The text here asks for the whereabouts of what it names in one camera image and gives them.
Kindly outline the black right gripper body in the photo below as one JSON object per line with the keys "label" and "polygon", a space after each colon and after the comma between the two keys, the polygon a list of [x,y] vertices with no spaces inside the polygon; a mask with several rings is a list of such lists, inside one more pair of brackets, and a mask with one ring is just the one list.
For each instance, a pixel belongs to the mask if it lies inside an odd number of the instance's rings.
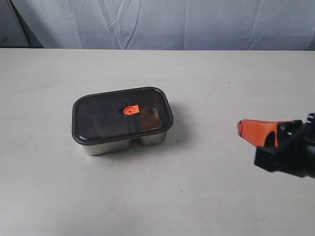
{"label": "black right gripper body", "polygon": [[315,177],[315,115],[278,147],[257,147],[254,164],[268,172],[297,177]]}

